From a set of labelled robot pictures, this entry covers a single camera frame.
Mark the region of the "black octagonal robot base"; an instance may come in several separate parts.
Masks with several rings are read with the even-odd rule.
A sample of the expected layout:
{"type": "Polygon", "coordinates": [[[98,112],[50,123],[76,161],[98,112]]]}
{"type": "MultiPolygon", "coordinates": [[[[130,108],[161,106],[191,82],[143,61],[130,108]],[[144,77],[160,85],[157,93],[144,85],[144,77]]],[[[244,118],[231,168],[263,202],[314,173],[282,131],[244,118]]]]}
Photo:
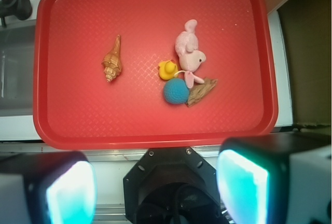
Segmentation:
{"type": "Polygon", "coordinates": [[[216,169],[189,147],[149,149],[123,178],[131,223],[229,223],[216,169]]]}

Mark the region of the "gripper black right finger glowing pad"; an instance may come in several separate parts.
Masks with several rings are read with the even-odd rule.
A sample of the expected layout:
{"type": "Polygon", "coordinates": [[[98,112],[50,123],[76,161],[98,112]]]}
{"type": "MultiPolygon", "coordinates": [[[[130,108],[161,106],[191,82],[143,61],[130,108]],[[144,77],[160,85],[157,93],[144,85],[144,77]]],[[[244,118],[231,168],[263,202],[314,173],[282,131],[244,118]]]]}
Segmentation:
{"type": "Polygon", "coordinates": [[[216,180],[235,223],[331,223],[331,137],[273,133],[227,139],[216,180]]]}

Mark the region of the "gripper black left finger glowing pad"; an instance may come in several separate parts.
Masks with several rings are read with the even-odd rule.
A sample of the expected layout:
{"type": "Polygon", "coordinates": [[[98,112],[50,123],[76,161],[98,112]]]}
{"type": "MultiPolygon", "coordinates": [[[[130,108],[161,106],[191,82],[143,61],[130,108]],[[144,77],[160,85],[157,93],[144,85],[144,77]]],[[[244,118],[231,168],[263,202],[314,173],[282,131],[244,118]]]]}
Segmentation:
{"type": "Polygon", "coordinates": [[[92,223],[96,177],[79,151],[1,158],[1,223],[92,223]]]}

